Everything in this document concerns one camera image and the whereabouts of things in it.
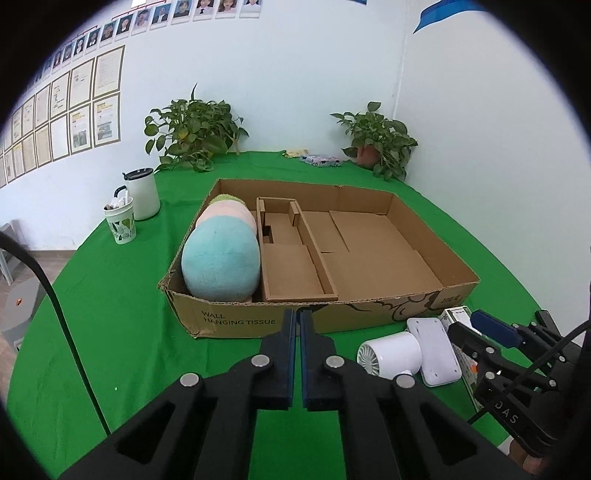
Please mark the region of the white green medicine box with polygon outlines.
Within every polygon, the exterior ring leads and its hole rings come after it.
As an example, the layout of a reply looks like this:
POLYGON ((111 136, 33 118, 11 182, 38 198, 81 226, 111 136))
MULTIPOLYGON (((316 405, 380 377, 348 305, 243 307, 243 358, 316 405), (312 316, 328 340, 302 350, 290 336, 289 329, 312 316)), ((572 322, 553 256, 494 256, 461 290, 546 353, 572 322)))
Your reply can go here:
MULTIPOLYGON (((439 316, 439 320, 441 321, 446 331, 449 330, 449 327, 452 324, 461 323, 465 325, 467 328, 476 332, 477 334, 480 334, 480 332, 472 326, 470 316, 471 311, 467 306, 458 306, 445 309, 439 316)), ((475 410, 479 412, 482 410, 483 406, 475 398, 478 379, 477 362, 470 356, 463 353, 462 350, 455 344, 453 344, 453 349, 456 353, 458 363, 461 368, 462 380, 464 382, 464 385, 468 391, 468 394, 470 396, 472 404, 475 407, 475 410)))

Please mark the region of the small brown cardboard insert box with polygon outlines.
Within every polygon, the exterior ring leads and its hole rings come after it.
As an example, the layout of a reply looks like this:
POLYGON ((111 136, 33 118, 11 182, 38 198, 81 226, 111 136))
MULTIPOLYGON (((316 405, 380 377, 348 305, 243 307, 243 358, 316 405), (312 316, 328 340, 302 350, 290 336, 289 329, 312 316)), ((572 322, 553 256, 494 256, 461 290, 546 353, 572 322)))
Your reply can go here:
POLYGON ((256 224, 264 302, 318 303, 339 298, 297 200, 257 198, 256 224))

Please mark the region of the white hair dryer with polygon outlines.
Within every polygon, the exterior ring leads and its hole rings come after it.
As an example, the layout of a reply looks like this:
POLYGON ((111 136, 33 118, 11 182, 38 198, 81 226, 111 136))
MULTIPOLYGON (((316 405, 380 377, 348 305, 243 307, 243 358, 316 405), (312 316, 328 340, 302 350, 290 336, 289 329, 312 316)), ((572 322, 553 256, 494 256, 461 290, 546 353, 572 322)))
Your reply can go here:
POLYGON ((411 333, 401 332, 363 342, 356 352, 356 363, 370 375, 393 380, 400 374, 417 374, 422 351, 411 333))

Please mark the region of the green tablecloth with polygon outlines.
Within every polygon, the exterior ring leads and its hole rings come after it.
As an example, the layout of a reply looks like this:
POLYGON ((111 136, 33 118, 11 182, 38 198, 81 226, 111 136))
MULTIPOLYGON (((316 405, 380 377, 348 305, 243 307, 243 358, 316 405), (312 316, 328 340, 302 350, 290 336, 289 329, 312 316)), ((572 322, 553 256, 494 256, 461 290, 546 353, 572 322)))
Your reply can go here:
POLYGON ((186 372, 212 376, 259 349, 256 340, 190 337, 157 285, 216 180, 265 179, 351 185, 397 194, 478 275, 473 309, 528 323, 537 302, 510 271, 460 224, 411 187, 351 164, 315 168, 277 153, 227 156, 208 173, 175 169, 156 184, 161 209, 140 223, 134 241, 117 245, 98 226, 65 265, 54 290, 72 340, 44 302, 17 355, 7 413, 51 477, 95 447, 186 372))

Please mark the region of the pastel striped plush pillow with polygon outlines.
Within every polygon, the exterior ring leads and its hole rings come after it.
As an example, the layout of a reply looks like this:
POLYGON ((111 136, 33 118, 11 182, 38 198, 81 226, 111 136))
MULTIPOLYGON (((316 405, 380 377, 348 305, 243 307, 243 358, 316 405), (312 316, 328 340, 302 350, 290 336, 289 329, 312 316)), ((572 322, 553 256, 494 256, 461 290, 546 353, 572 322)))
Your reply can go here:
POLYGON ((256 220, 245 202, 219 194, 198 216, 180 260, 189 293, 211 302, 245 302, 259 286, 256 220))

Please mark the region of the right potted green plant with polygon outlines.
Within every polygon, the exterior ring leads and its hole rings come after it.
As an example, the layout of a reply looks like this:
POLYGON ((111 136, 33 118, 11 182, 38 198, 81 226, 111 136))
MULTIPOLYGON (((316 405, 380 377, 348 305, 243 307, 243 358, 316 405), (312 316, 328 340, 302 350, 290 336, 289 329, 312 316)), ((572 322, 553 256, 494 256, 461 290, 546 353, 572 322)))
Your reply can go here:
POLYGON ((371 101, 365 112, 331 114, 351 140, 342 153, 385 181, 405 181, 418 141, 409 134, 404 122, 383 115, 381 106, 381 102, 371 101))

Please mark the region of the potted green plant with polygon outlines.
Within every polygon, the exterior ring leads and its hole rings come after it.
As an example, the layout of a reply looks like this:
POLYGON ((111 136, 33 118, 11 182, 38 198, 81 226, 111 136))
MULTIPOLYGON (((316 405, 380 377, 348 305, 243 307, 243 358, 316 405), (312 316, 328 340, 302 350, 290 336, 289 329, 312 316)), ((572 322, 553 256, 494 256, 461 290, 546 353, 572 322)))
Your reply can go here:
POLYGON ((405 181, 418 141, 409 134, 404 122, 383 115, 381 106, 381 102, 371 101, 365 112, 331 114, 351 140, 342 153, 385 181, 405 181))
POLYGON ((155 153, 158 171, 190 168, 199 173, 213 169, 214 158, 239 152, 239 143, 249 138, 243 118, 232 113, 223 100, 202 100, 190 93, 153 108, 144 119, 144 151, 155 153))

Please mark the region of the leaf patterned paper cup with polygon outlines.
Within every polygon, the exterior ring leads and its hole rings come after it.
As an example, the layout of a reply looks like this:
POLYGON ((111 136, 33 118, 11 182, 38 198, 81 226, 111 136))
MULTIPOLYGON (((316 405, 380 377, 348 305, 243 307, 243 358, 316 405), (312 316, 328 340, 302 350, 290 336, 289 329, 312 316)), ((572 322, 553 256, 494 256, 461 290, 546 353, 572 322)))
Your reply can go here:
POLYGON ((103 213, 114 241, 118 245, 131 242, 136 237, 132 197, 118 199, 115 206, 106 205, 103 213))

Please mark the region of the patterned small pouch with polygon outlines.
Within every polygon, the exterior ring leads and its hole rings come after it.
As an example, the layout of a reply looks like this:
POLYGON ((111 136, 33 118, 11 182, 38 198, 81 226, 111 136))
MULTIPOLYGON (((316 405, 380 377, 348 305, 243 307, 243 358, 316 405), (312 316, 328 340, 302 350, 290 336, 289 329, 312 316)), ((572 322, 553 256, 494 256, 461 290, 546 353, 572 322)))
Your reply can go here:
POLYGON ((342 165, 342 160, 334 156, 301 155, 300 160, 315 167, 338 167, 342 165))

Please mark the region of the white mug with black lid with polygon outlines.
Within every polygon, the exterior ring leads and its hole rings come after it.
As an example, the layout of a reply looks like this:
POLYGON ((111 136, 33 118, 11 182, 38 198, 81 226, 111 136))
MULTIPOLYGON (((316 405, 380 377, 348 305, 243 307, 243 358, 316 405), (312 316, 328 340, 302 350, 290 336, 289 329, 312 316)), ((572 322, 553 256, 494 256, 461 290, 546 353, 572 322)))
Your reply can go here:
POLYGON ((153 168, 140 168, 123 173, 124 184, 118 187, 113 197, 126 191, 133 198, 133 215, 136 221, 155 216, 160 210, 160 199, 155 183, 153 168))

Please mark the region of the yellow small object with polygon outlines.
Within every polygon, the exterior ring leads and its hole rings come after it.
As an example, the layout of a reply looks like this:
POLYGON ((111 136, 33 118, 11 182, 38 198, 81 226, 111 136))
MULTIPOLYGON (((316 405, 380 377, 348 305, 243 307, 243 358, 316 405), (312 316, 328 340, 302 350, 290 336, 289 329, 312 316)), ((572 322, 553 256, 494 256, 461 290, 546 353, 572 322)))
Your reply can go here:
POLYGON ((298 158, 305 155, 308 155, 307 149, 283 150, 284 158, 298 158))

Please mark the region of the left potted green plant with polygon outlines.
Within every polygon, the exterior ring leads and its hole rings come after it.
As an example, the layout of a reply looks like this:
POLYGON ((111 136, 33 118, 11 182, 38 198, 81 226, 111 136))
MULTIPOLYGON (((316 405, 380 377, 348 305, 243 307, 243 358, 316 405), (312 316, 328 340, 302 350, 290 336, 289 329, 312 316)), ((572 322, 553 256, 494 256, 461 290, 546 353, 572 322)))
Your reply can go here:
POLYGON ((144 151, 155 153, 158 171, 190 168, 199 173, 213 169, 214 158, 239 152, 239 143, 249 138, 243 118, 232 113, 223 100, 202 100, 190 93, 153 108, 144 119, 144 151))

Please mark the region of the framed wall documents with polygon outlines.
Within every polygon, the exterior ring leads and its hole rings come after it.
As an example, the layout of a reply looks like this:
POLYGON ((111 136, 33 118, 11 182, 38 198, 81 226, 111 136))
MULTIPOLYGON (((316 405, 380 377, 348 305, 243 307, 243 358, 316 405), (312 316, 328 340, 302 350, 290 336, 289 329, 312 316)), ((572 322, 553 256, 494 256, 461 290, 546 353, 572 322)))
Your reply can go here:
POLYGON ((121 140, 125 48, 62 72, 25 98, 1 128, 3 187, 43 166, 121 140))

